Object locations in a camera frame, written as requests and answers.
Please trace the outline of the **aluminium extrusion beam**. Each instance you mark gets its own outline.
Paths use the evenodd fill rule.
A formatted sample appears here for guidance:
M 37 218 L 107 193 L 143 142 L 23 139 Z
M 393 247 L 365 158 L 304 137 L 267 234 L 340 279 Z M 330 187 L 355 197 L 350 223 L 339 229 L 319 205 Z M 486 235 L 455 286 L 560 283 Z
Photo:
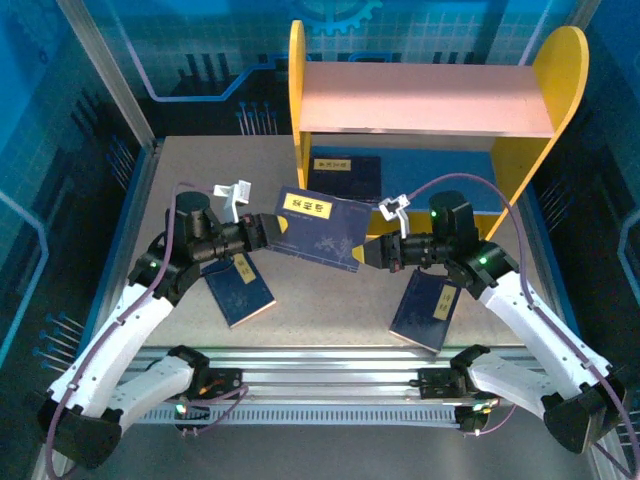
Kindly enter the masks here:
M 473 387 L 463 398 L 422 399 L 417 371 L 449 368 L 452 353 L 441 359 L 429 351 L 411 348 L 338 349 L 205 349 L 184 345 L 168 351 L 142 348 L 137 354 L 103 352 L 82 374 L 85 392 L 79 400 L 94 398 L 115 409 L 128 400 L 152 395 L 152 401 L 168 402 L 183 392 L 194 373 L 208 368 L 240 368 L 243 384 L 210 400 L 267 405 L 349 405 L 428 402 L 466 405 L 494 404 L 492 391 Z

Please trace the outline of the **black connector module with light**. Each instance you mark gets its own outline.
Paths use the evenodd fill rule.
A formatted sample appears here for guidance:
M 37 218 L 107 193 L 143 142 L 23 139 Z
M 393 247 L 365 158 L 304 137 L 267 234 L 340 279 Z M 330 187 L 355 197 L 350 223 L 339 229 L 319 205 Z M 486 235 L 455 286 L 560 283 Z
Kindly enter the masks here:
M 472 435 L 478 435 L 486 428 L 491 412 L 492 408 L 485 405 L 457 406 L 454 409 L 459 430 Z
M 197 435 L 197 431 L 206 426 L 205 420 L 211 417 L 212 402 L 209 399 L 188 400 L 186 397 L 180 397 L 171 398 L 168 403 L 174 406 L 175 428 L 183 436 L 189 431 Z

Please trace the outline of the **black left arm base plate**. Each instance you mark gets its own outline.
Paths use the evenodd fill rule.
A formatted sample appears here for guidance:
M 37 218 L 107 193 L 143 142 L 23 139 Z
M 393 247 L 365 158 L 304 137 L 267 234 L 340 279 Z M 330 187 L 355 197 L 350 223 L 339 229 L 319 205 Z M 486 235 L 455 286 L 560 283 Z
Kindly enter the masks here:
M 212 400 L 238 389 L 243 384 L 240 368 L 208 368 L 197 371 L 187 389 L 169 397 L 169 400 Z

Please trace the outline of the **grey metal tray panel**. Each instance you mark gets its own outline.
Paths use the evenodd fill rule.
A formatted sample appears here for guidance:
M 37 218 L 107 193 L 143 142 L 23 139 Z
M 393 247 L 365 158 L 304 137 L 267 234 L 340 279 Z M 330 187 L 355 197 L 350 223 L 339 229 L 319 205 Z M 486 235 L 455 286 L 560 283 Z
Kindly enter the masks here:
M 183 439 L 136 425 L 95 470 L 70 480 L 626 480 L 600 452 L 560 447 L 516 410 L 479 437 L 422 427 L 219 426 Z

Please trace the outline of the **yellow bookshelf with pink board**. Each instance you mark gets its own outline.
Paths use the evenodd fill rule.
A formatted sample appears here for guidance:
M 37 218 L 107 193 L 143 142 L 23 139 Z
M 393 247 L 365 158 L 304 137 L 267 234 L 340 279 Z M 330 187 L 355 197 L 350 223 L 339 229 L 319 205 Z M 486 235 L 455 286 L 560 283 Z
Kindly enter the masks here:
M 310 61 L 291 24 L 288 89 L 296 167 L 306 187 L 312 136 L 486 137 L 498 189 L 515 205 L 582 100 L 589 47 L 556 29 L 530 66 Z

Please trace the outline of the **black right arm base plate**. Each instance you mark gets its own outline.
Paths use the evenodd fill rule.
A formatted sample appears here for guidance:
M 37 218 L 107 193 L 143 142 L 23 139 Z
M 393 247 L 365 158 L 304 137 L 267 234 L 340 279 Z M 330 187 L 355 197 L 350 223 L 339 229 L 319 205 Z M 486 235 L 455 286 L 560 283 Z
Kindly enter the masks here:
M 473 389 L 465 375 L 452 368 L 419 369 L 416 385 L 422 399 L 463 398 Z

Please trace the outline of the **aluminium table edge rail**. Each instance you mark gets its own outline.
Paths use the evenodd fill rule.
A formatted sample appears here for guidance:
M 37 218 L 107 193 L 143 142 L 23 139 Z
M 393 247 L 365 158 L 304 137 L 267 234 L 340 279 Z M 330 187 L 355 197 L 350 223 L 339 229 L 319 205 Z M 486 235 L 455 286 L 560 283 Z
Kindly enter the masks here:
M 109 314 L 112 302 L 125 283 L 163 144 L 164 139 L 159 139 L 150 153 L 141 152 L 137 159 L 88 316 L 89 320 L 101 322 L 102 316 Z
M 532 186 L 528 186 L 520 196 L 518 208 L 545 298 L 569 329 L 581 337 L 574 309 Z

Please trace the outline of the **aluminium frame post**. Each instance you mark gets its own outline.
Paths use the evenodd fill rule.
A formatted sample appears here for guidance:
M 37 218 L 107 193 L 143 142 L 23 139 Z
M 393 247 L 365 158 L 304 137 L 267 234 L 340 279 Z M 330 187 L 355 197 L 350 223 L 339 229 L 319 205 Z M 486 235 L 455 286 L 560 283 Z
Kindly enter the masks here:
M 156 146 L 156 136 L 84 1 L 56 0 L 56 3 L 134 137 L 145 151 L 152 151 Z
M 531 65 L 549 35 L 561 26 L 575 26 L 582 30 L 591 22 L 602 0 L 527 0 L 534 10 L 531 20 L 521 20 L 518 26 L 525 33 L 518 36 L 524 46 L 518 49 L 517 65 Z

